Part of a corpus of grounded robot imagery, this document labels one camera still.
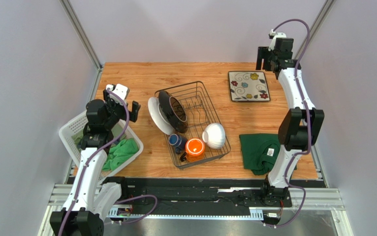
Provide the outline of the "white green-rimmed round plate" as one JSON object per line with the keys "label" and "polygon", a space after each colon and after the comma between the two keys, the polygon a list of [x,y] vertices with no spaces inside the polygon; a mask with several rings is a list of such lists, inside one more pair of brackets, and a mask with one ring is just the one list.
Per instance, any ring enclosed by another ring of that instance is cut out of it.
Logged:
{"label": "white green-rimmed round plate", "polygon": [[159,101],[156,97],[150,97],[148,100],[148,110],[150,116],[158,127],[158,129],[166,135],[175,133],[175,129],[171,124],[163,117],[161,109],[159,107]]}

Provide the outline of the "black rimmed round plate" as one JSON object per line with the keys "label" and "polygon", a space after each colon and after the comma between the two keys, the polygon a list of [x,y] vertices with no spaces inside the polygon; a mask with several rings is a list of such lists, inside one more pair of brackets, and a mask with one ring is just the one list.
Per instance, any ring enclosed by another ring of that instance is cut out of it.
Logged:
{"label": "black rimmed round plate", "polygon": [[179,133],[186,133],[188,130],[188,117],[181,103],[165,90],[159,91],[158,100],[171,126]]}

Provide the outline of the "dark blue mug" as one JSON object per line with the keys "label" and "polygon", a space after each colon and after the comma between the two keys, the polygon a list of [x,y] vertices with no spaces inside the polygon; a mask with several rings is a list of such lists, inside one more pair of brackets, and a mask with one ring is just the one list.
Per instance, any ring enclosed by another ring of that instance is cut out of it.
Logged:
{"label": "dark blue mug", "polygon": [[176,154],[181,154],[186,149],[187,138],[179,134],[171,134],[168,143],[174,148]]}

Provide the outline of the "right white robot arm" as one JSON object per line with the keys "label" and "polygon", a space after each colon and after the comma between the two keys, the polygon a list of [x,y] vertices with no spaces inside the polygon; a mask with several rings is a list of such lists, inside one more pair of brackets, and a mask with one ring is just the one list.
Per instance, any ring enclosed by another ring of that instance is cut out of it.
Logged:
{"label": "right white robot arm", "polygon": [[262,186],[261,198],[276,202],[287,198],[294,168],[300,157],[308,154],[316,143],[325,115],[314,106],[306,92],[301,65],[292,58],[294,40],[284,33],[276,33],[270,38],[268,47],[258,48],[256,67],[276,75],[288,104],[278,130],[280,151]]}

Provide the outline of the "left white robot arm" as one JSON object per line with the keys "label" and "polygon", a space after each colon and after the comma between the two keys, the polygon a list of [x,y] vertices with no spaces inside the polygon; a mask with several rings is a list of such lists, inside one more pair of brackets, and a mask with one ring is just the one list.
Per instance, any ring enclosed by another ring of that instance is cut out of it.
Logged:
{"label": "left white robot arm", "polygon": [[50,225],[57,236],[101,236],[104,219],[114,202],[121,197],[122,177],[108,177],[96,194],[102,167],[111,145],[127,130],[129,122],[136,122],[140,105],[134,101],[127,107],[129,89],[122,85],[108,85],[103,99],[86,105],[87,123],[81,140],[81,157],[77,177],[70,194],[59,211],[52,212]]}

